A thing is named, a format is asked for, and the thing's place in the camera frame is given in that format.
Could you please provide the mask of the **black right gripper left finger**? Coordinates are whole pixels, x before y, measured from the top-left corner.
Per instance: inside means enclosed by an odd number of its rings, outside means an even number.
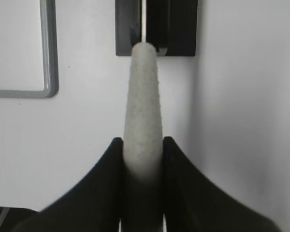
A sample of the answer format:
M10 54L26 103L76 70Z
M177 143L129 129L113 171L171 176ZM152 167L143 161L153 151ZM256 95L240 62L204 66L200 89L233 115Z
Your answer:
M1 232L117 232L121 213L123 141L105 153L71 190L41 212L11 208Z

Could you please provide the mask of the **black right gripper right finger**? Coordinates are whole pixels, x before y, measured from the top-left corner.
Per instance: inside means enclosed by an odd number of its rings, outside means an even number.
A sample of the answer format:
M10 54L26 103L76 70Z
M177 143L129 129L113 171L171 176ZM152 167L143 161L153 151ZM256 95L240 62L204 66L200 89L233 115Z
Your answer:
M278 232L269 218L241 204L203 175L172 137L163 140L163 190L169 232Z

